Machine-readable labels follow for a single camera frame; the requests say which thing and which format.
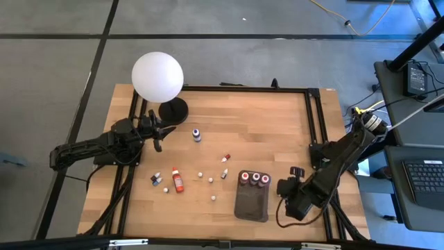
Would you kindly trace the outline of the white globe table lamp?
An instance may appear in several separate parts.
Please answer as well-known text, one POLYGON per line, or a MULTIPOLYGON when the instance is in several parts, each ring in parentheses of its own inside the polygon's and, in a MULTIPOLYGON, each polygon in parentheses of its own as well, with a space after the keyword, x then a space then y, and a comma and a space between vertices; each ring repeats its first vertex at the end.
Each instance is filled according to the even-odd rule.
POLYGON ((184 86, 184 73, 173 56, 160 51, 144 54, 133 65, 131 81, 139 96, 159 105, 162 121, 178 125, 187 119, 188 105, 178 96, 184 86))

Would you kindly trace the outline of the smoky translucent plastic bin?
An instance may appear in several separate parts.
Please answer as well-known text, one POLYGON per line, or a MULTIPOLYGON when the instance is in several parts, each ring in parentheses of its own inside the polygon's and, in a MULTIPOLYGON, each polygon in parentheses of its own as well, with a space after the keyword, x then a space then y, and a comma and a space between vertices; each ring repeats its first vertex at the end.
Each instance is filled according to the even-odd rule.
POLYGON ((264 172, 257 172, 261 175, 269 175, 270 182, 265 187, 257 185, 241 185, 239 177, 243 172, 248 172, 251 175, 256 171, 241 170, 237 179, 237 191, 234 202, 234 215, 238 219, 250 220, 254 222, 268 221, 268 195, 271 186, 271 177, 264 172))

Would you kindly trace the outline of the black crossbar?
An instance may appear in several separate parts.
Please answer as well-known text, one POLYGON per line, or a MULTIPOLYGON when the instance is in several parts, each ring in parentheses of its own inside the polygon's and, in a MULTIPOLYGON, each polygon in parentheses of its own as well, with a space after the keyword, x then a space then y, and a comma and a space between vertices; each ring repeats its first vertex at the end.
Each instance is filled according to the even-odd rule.
MULTIPOLYGON (((76 237, 62 237, 44 240, 27 240, 18 242, 0 243, 0 250, 91 250, 109 247, 110 240, 123 239, 120 235, 80 235, 76 237)), ((267 241, 267 240, 197 240, 172 238, 126 238, 148 239, 144 245, 178 245, 216 247, 218 249, 232 249, 235 247, 275 247, 300 250, 302 242, 308 241, 267 241)), ((379 244, 373 241, 328 240, 317 242, 341 245, 341 250, 431 250, 417 247, 403 247, 390 244, 379 244)))

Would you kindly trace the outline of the grey side desk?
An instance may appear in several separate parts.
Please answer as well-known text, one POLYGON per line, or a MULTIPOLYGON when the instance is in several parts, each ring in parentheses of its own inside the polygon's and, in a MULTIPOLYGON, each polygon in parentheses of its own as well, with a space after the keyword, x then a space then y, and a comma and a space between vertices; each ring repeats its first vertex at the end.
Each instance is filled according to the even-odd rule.
POLYGON ((444 161, 444 149, 387 146, 384 148, 384 153, 391 170, 395 204, 400 210, 402 223, 412 231, 444 233, 444 211, 418 206, 414 202, 402 166, 403 160, 444 161))
POLYGON ((374 63, 391 130, 396 144, 409 147, 444 148, 444 112, 419 110, 419 103, 403 95, 404 73, 392 72, 384 62, 374 63))

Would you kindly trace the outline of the black keyboard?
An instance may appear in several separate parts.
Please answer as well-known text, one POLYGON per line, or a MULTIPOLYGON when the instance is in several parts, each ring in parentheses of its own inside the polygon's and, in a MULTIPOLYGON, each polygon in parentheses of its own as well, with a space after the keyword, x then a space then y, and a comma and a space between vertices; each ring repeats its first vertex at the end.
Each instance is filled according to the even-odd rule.
POLYGON ((403 160, 413 200, 418 206, 444 211, 444 161, 403 160))

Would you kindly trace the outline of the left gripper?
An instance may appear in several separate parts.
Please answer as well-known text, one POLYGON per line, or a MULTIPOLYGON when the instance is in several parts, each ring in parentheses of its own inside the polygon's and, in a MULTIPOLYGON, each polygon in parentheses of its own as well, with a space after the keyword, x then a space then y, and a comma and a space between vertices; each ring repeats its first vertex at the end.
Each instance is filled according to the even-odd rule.
POLYGON ((175 126, 170 126, 161 129, 158 125, 160 124, 157 120, 157 117, 155 116, 155 113, 153 110, 148 111, 148 116, 146 117, 146 125, 144 125, 144 139, 152 139, 154 148, 157 152, 162 151, 162 147, 160 142, 163 141, 163 139, 170 134, 170 132, 174 131, 176 129, 175 126))

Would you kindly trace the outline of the black power adapter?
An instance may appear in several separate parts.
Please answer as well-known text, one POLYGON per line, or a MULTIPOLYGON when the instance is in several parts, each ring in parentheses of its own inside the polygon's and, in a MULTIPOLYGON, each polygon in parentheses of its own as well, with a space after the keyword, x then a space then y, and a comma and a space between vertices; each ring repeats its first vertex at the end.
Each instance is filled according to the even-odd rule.
POLYGON ((404 67, 403 95, 419 101, 427 98, 427 75, 418 63, 409 62, 404 67))

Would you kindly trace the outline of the black slanted pole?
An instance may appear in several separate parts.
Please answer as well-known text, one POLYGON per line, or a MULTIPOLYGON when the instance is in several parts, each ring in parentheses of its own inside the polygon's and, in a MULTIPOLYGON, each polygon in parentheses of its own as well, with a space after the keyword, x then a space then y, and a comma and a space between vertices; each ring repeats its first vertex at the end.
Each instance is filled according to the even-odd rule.
POLYGON ((396 72, 403 68, 409 60, 433 42, 444 31, 444 16, 422 33, 410 46, 408 46, 395 60, 388 64, 388 69, 396 72))

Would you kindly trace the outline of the silver metal bracket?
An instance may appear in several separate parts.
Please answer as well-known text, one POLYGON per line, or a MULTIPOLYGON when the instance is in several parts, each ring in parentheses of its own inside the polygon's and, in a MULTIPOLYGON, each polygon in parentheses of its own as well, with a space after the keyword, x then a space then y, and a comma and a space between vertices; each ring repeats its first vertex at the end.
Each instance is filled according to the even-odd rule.
POLYGON ((302 242, 300 250, 341 250, 341 245, 317 242, 302 242))
POLYGON ((109 247, 124 247, 124 246, 137 246, 148 244, 148 239, 120 239, 120 240, 110 240, 109 247))

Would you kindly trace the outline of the blue floor object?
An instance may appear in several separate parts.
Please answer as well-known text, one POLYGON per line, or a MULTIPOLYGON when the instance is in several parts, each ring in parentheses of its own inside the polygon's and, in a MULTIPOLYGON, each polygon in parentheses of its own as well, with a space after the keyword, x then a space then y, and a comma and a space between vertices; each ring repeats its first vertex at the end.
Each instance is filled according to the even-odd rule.
POLYGON ((0 152, 0 162, 1 163, 10 163, 17 166, 25 167, 27 166, 27 161, 25 158, 21 158, 18 156, 12 156, 10 154, 0 152))

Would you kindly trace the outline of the black aluminium table frame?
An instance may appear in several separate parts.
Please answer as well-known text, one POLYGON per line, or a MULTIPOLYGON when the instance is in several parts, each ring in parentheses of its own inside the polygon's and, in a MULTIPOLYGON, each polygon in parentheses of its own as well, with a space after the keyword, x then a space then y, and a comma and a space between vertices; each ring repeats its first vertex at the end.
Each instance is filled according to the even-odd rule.
POLYGON ((190 87, 180 96, 189 116, 164 139, 161 152, 151 142, 145 144, 129 197, 117 208, 126 216, 114 216, 112 232, 144 238, 325 240, 317 208, 307 216, 308 221, 317 219, 311 224, 279 226, 294 220, 285 215, 275 186, 269 191, 267 222, 236 218, 234 202, 241 170, 265 172, 273 181, 286 178, 293 166, 311 173, 309 144, 345 135, 336 92, 322 89, 314 96, 302 89, 190 87), (194 141, 195 128, 200 142, 194 141), (230 158, 221 162, 227 154, 230 158), (173 182, 174 167, 183 180, 181 193, 173 182), (224 169, 228 175, 222 179, 224 169), (153 186, 151 177, 157 172, 162 182, 153 186))

